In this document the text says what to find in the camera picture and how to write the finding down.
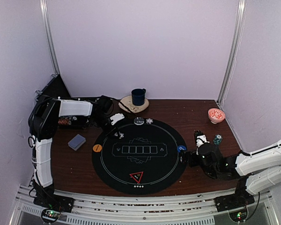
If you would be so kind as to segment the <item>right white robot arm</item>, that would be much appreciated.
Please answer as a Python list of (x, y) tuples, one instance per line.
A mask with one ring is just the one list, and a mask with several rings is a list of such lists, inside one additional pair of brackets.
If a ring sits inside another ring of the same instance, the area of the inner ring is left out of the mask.
[(219, 149), (221, 135), (212, 142), (199, 130), (194, 133), (196, 150), (187, 151), (180, 145), (177, 151), (182, 163), (190, 167), (200, 166), (204, 174), (212, 179), (238, 180), (236, 193), (231, 196), (235, 207), (242, 206), (249, 195), (281, 182), (281, 139), (265, 148), (224, 157)]

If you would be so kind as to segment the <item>red triangle all-in marker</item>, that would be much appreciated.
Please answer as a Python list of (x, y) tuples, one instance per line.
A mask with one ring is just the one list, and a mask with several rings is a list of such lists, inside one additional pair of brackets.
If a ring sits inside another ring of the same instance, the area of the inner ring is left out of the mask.
[(143, 177), (143, 171), (131, 173), (129, 175), (136, 183), (140, 184), (142, 177)]

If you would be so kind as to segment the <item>orange big blind button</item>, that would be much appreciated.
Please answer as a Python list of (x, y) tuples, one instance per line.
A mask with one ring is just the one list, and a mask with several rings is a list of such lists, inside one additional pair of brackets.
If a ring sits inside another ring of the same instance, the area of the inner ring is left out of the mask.
[(103, 149), (103, 147), (102, 147), (102, 145), (100, 145), (100, 144), (95, 144), (95, 145), (93, 146), (93, 148), (92, 148), (92, 150), (93, 150), (94, 152), (101, 152), (102, 149)]

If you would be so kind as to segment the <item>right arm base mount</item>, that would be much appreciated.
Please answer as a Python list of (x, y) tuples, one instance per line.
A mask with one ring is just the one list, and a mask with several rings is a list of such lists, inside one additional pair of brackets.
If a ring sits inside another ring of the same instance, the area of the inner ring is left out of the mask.
[(236, 223), (244, 222), (249, 218), (247, 206), (253, 204), (253, 196), (225, 195), (214, 199), (218, 212), (228, 211), (229, 218)]

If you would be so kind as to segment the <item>blue small blind button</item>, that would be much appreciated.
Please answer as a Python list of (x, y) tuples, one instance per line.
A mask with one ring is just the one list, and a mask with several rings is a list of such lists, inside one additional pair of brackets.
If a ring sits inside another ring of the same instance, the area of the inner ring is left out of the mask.
[(184, 145), (179, 145), (177, 146), (177, 151), (178, 152), (187, 151), (187, 148)]

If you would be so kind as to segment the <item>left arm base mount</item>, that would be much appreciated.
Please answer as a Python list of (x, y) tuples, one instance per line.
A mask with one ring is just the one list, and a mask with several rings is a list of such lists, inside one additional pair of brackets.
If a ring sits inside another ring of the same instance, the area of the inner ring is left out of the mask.
[(52, 202), (46, 202), (41, 198), (35, 198), (33, 203), (38, 206), (44, 207), (41, 212), (41, 219), (48, 224), (55, 223), (62, 212), (71, 212), (74, 204), (74, 199), (71, 197), (65, 197), (56, 195), (56, 200)]

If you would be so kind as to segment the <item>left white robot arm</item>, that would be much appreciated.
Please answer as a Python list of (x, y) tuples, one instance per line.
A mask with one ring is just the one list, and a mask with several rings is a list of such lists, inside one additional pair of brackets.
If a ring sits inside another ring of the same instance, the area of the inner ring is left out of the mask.
[(28, 125), (33, 138), (33, 158), (36, 183), (46, 188), (53, 184), (51, 173), (51, 145), (52, 139), (58, 129), (58, 121), (61, 117), (83, 117), (86, 126), (93, 121), (106, 134), (118, 133), (117, 123), (125, 117), (122, 113), (116, 113), (108, 117), (106, 106), (111, 100), (100, 97), (97, 100), (90, 98), (61, 98), (41, 95), (30, 114)]

